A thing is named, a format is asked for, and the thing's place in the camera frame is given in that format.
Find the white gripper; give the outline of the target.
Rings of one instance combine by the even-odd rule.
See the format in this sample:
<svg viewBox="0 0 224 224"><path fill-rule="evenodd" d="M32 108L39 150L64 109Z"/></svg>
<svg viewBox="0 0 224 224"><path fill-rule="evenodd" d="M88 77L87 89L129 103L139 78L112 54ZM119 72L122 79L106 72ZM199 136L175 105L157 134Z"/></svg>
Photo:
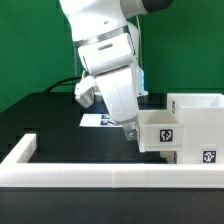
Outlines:
<svg viewBox="0 0 224 224"><path fill-rule="evenodd" d="M94 87L99 88L112 120L123 125L126 139L136 140L138 103L131 67L125 66L97 76L82 76L75 87L75 99L85 108L93 104Z"/></svg>

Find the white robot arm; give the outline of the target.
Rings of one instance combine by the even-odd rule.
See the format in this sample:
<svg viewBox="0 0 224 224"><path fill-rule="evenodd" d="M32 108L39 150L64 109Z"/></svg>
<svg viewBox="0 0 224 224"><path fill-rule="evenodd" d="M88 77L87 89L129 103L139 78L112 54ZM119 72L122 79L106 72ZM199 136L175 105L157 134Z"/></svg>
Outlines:
<svg viewBox="0 0 224 224"><path fill-rule="evenodd" d="M84 68L75 99L87 108L100 93L126 139L135 140L143 71L138 62L140 32L128 19L167 9L174 0L59 1Z"/></svg>

